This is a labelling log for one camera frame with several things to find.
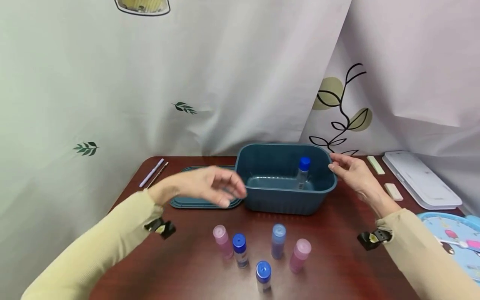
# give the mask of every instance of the white block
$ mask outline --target white block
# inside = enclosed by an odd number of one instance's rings
[[[387,193],[392,197],[393,200],[395,201],[402,201],[403,197],[400,195],[400,192],[396,188],[396,185],[393,183],[386,183],[385,184],[385,189],[387,190]]]
[[[367,156],[367,160],[370,162],[373,169],[375,170],[375,172],[377,172],[378,175],[385,175],[385,171],[382,169],[375,157],[369,155]]]

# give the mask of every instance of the blue bottle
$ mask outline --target blue bottle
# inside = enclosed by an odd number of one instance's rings
[[[306,156],[300,158],[299,172],[297,173],[297,188],[303,190],[305,181],[307,181],[308,170],[310,169],[310,159]]]
[[[272,267],[266,261],[259,261],[255,268],[257,275],[257,287],[261,293],[266,293],[271,290],[270,277],[272,276]]]
[[[287,230],[282,224],[275,224],[272,230],[272,257],[280,259],[283,256],[283,246]]]
[[[247,240],[243,234],[237,233],[233,236],[232,244],[237,265],[240,269],[243,269],[248,265]]]

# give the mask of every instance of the fabric backdrop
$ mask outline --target fabric backdrop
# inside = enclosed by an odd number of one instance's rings
[[[331,142],[335,152],[417,153],[464,211],[480,216],[478,28],[476,0],[353,1],[320,90],[340,96],[350,67],[363,64],[349,79],[366,73],[346,85],[341,106],[317,97],[300,141]],[[356,120],[344,133],[340,107]]]
[[[0,11],[1,298],[155,155],[297,142],[350,0],[8,1]]]

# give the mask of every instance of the bottle cap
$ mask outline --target bottle cap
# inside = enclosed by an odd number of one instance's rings
[[[256,267],[257,280],[260,283],[267,283],[272,276],[272,267],[266,261],[259,261]]]
[[[217,244],[225,244],[228,240],[228,233],[223,225],[217,225],[213,229],[213,236]]]
[[[247,240],[245,236],[241,233],[237,233],[233,236],[232,239],[233,251],[236,253],[244,253],[247,251]]]
[[[310,254],[310,251],[312,251],[312,245],[310,245],[310,242],[307,241],[306,239],[298,240],[297,244],[295,245],[295,248],[293,249],[295,256],[297,256],[302,260],[307,259],[308,254]]]
[[[300,158],[299,169],[306,172],[310,169],[310,159],[306,156]]]
[[[282,224],[273,225],[272,241],[277,244],[283,244],[285,242],[287,230]]]

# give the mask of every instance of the wooden table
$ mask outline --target wooden table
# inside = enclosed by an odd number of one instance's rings
[[[132,193],[159,161],[151,157],[140,166],[114,206]],[[234,165],[235,157],[166,157],[170,164],[161,178],[189,166]],[[414,213],[424,211],[378,157],[386,175],[383,185],[395,183],[405,198],[399,202]],[[462,215],[459,210],[447,211]],[[119,264],[107,271],[91,294],[93,300],[236,300],[236,299],[418,299],[383,247],[367,252],[357,242],[361,231],[373,230],[375,216],[344,182],[329,193],[313,216],[278,215],[247,210],[185,210],[169,205],[165,219],[177,232],[168,240],[150,235]],[[285,255],[270,254],[275,223],[287,228]],[[230,236],[245,234],[250,267],[240,270],[232,258],[224,261],[212,236],[223,224]],[[304,271],[294,275],[288,259],[297,239],[306,238],[312,253]],[[257,291],[254,266],[267,260],[273,269],[272,293]]]

